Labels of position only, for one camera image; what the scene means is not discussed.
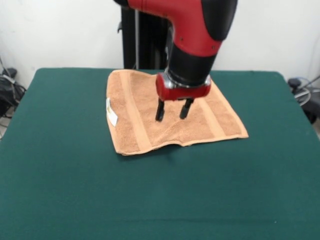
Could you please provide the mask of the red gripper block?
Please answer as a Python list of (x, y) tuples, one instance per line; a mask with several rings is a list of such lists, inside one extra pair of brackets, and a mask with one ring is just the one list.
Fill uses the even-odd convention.
[(200, 86), (185, 87), (174, 83), (167, 73), (158, 73), (155, 79), (155, 86), (159, 99), (155, 120), (157, 122), (161, 122), (163, 120), (165, 114), (164, 101), (177, 101), (186, 99), (179, 115), (180, 119), (184, 120), (189, 114), (194, 99), (207, 96), (211, 90), (211, 85), (212, 79), (209, 76), (207, 76), (204, 84)]

